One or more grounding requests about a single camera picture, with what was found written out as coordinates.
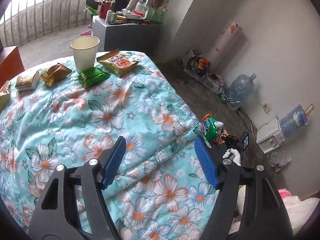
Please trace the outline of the white gloved right hand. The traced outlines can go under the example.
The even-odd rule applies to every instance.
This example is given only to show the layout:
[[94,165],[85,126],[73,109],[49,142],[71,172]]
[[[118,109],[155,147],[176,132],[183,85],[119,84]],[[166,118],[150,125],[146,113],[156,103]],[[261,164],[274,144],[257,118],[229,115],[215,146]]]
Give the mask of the white gloved right hand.
[[223,159],[230,159],[232,160],[234,163],[236,163],[236,165],[241,166],[241,154],[238,150],[233,149],[233,148],[229,148],[224,155],[222,156]]

